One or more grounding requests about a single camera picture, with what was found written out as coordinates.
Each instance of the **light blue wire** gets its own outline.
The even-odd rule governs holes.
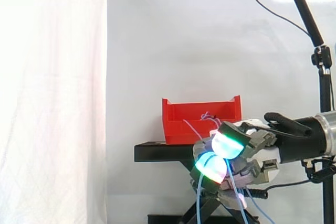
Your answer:
[[[238,204],[239,204],[241,215],[243,217],[244,223],[248,224],[246,214],[245,214],[244,209],[243,209],[243,205],[241,204],[242,202],[240,201],[240,198],[239,198],[236,183],[235,183],[235,180],[233,179],[233,175],[232,175],[232,171],[231,171],[231,168],[230,168],[229,160],[226,159],[225,162],[226,162],[227,170],[229,172],[229,175],[230,175],[230,178],[231,178],[231,181],[232,181],[233,190],[235,191],[235,194],[236,194],[236,198],[237,198],[237,201],[238,201]]]
[[[253,204],[256,206],[256,208],[272,223],[275,224],[275,222],[257,205],[257,203],[255,202],[255,200],[253,199],[250,191],[248,188],[245,188],[247,191],[248,196],[250,197],[250,199],[252,200]]]
[[[196,216],[197,216],[197,224],[202,224],[201,223],[201,213],[200,213],[200,201],[201,201],[201,184],[202,184],[202,179],[203,179],[203,173],[200,174],[200,178],[198,180],[198,185],[197,185],[197,194],[196,194]]]
[[[189,127],[190,127],[190,128],[195,132],[195,134],[199,137],[199,139],[202,140],[202,137],[201,137],[201,135],[199,134],[199,132],[197,132],[197,130],[195,130],[195,128],[192,127],[192,125],[191,125],[187,120],[184,120],[184,119],[183,119],[183,122],[185,122],[186,124],[188,124]]]
[[[211,117],[208,111],[205,114],[201,115],[201,120],[211,120],[216,124],[217,129],[219,128],[218,122]]]

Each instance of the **black microphone stand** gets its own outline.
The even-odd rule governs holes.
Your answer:
[[[301,15],[303,23],[315,46],[314,54],[311,56],[313,65],[319,70],[320,77],[320,110],[321,112],[331,111],[331,73],[332,66],[330,48],[323,45],[324,41],[309,10],[306,0],[294,0]],[[332,158],[322,163],[322,169],[332,165]],[[323,181],[323,218],[324,224],[334,224],[334,189],[333,177]]]
[[[306,0],[294,0],[300,16],[305,24],[308,35],[315,47],[311,61],[318,68],[320,80],[320,110],[321,112],[331,111],[331,73],[332,66],[330,48],[324,45],[322,36],[317,28],[315,20],[310,12]],[[332,165],[333,157],[323,159],[322,170],[327,170]],[[307,167],[307,163],[302,161],[306,168],[308,178],[316,172],[315,166]],[[323,218],[324,224],[334,224],[334,189],[333,177],[330,176],[323,181]]]

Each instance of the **metal cylinder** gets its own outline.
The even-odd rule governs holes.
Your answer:
[[[336,155],[336,111],[320,113],[315,118],[321,124],[325,134],[327,144],[325,155]]]

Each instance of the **white wall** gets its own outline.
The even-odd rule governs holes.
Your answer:
[[[294,3],[261,1],[302,25]],[[109,223],[145,224],[147,214],[182,214],[195,200],[181,164],[133,162],[135,144],[163,140],[162,97],[178,103],[240,94],[244,118],[319,111],[311,41],[254,0],[108,4]],[[311,10],[333,49],[336,3],[311,3]],[[299,163],[280,169],[275,183],[305,179]],[[322,223],[321,190],[320,185],[276,189],[259,203],[276,223]]]

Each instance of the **black clamp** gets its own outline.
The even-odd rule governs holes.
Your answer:
[[[331,52],[328,46],[321,46],[321,49],[315,48],[314,54],[311,56],[311,62],[317,68],[324,66],[326,69],[331,68],[332,59]]]

